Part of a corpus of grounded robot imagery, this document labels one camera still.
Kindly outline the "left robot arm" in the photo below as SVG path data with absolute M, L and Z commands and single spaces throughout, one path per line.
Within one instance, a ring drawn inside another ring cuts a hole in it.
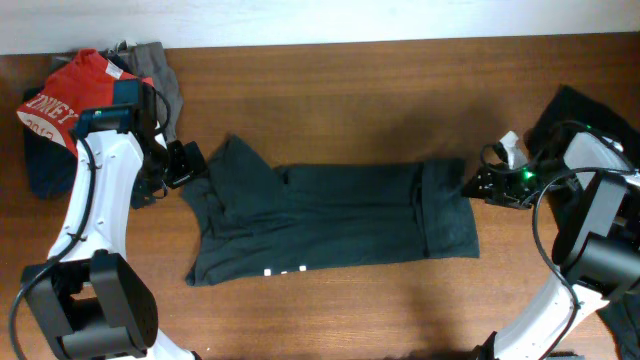
M 25 302 L 58 359 L 198 359 L 160 330 L 155 298 L 126 260 L 134 189 L 168 192 L 208 171 L 196 143 L 165 142 L 163 98 L 139 79 L 118 80 L 112 105 L 82 112 L 72 129 L 78 160 L 63 227 L 46 262 L 24 268 L 10 310 L 18 358 Z

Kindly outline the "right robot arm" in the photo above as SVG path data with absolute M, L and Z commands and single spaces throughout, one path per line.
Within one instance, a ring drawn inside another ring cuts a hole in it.
M 622 139 L 568 121 L 524 154 L 508 132 L 465 185 L 467 197 L 531 210 L 535 246 L 550 270 L 508 326 L 476 359 L 546 359 L 585 318 L 639 289 L 639 167 Z

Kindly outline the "dark green t-shirt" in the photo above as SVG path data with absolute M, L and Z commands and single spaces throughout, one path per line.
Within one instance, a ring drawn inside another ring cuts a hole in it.
M 190 286 L 480 254 L 461 159 L 271 167 L 231 136 L 208 169 L 182 193 L 201 236 Z

